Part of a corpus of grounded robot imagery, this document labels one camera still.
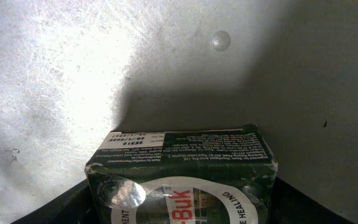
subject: white surface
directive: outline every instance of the white surface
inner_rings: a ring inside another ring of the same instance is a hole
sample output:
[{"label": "white surface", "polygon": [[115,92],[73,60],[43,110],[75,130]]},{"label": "white surface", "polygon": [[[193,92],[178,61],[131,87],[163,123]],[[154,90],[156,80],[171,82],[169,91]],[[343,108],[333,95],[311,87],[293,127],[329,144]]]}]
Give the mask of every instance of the white surface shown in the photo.
[{"label": "white surface", "polygon": [[110,129],[246,123],[358,223],[357,0],[0,0],[0,223],[83,180]]}]

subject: white sticker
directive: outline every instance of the white sticker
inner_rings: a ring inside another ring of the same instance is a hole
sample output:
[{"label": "white sticker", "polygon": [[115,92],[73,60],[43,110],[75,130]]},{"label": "white sticker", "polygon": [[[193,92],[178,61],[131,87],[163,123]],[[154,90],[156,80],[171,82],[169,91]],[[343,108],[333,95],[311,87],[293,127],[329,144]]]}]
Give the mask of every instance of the white sticker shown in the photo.
[{"label": "white sticker", "polygon": [[[258,224],[258,213],[255,206],[244,193],[229,185],[194,177],[165,177],[143,183],[141,186],[146,191],[146,198],[158,197],[157,194],[152,194],[152,192],[155,189],[163,187],[163,197],[171,196],[171,198],[178,199],[174,205],[171,202],[167,202],[167,207],[170,212],[170,223],[196,223],[194,205],[190,205],[186,201],[190,197],[191,202],[194,202],[194,196],[191,197],[193,192],[191,192],[190,195],[189,188],[196,188],[214,195],[224,204],[229,214],[230,224]],[[138,208],[139,207],[130,209],[113,208],[111,210],[111,223],[137,224],[138,220],[136,215]]]},{"label": "white sticker", "polygon": [[99,149],[126,149],[132,147],[160,147],[165,133],[109,133]]}]

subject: cardboard box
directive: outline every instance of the cardboard box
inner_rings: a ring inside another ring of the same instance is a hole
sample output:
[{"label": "cardboard box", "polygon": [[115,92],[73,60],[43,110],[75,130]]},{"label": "cardboard box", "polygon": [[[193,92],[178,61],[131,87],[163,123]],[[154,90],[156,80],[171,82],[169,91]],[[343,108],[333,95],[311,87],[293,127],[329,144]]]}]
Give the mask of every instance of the cardboard box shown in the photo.
[{"label": "cardboard box", "polygon": [[86,164],[107,223],[267,223],[278,165],[256,125],[111,132]]}]

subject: water droplet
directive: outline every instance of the water droplet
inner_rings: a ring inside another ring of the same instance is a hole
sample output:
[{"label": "water droplet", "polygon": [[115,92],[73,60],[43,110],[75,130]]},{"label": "water droplet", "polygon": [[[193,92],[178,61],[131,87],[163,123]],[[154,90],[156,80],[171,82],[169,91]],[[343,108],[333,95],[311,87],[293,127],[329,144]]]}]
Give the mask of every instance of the water droplet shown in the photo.
[{"label": "water droplet", "polygon": [[212,48],[218,52],[225,51],[231,44],[231,38],[226,31],[217,31],[211,39]]}]

